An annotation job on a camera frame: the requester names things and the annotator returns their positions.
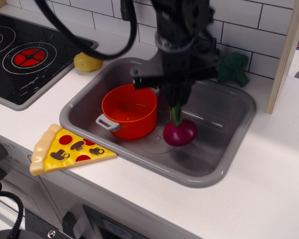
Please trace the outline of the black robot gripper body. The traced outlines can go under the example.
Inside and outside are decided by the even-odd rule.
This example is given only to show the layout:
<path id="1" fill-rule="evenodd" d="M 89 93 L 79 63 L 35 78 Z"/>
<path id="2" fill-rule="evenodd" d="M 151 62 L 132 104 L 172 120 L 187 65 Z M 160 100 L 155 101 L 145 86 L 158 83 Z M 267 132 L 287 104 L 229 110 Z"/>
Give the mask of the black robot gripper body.
<path id="1" fill-rule="evenodd" d="M 169 54 L 158 48 L 156 55 L 130 70 L 135 88 L 177 85 L 218 75 L 219 49 L 197 56 L 187 50 Z"/>

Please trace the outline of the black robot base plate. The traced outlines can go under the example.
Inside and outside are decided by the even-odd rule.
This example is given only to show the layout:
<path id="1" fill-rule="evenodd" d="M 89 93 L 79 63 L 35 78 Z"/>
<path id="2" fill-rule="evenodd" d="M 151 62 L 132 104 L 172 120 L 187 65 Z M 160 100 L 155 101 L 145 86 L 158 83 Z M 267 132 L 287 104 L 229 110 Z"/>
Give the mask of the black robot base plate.
<path id="1" fill-rule="evenodd" d="M 27 210 L 0 212 L 0 239 L 69 239 L 70 236 Z"/>

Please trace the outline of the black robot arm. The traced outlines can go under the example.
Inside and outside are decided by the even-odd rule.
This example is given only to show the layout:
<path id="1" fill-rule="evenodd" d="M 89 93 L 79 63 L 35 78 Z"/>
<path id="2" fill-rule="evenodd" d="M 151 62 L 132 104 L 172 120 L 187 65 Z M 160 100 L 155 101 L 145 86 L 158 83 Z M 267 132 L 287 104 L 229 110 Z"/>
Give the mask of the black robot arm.
<path id="1" fill-rule="evenodd" d="M 214 9 L 207 0 L 154 0 L 156 55 L 131 70 L 135 88 L 159 87 L 170 107 L 187 103 L 197 79 L 217 75 L 220 51 L 207 31 Z"/>

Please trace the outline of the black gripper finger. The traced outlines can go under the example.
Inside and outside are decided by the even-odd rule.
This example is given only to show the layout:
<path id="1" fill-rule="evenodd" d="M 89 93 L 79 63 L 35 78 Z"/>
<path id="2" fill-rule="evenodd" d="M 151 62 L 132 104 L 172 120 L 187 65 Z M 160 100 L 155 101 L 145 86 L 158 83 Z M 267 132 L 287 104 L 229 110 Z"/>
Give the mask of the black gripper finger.
<path id="1" fill-rule="evenodd" d="M 191 94 L 191 83 L 184 83 L 178 86 L 177 99 L 181 106 L 188 102 Z"/>
<path id="2" fill-rule="evenodd" d="M 168 102 L 168 105 L 172 108 L 176 106 L 177 102 L 177 91 L 176 86 L 173 85 L 164 85 L 163 91 Z"/>

